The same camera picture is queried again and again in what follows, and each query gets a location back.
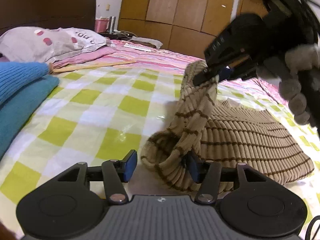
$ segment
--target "sweater sleeve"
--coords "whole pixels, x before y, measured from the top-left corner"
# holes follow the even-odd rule
[[[20,88],[48,73],[46,63],[0,63],[0,106]]]

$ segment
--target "white pillow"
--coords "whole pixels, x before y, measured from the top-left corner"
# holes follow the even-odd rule
[[[110,43],[94,31],[16,27],[0,37],[0,53],[10,61],[53,63]]]

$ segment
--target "pink basket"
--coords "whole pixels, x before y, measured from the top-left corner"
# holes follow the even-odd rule
[[[109,19],[96,19],[95,25],[94,25],[94,31],[96,33],[104,33],[109,24]]]

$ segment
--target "wooden wardrobe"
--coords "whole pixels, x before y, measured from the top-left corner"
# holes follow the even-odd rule
[[[122,0],[118,30],[159,40],[162,49],[204,58],[230,23],[234,0]],[[238,13],[264,11],[261,0],[239,0]]]

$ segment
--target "headboard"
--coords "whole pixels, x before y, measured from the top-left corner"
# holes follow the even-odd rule
[[[17,26],[94,30],[96,0],[0,0],[0,35]]]

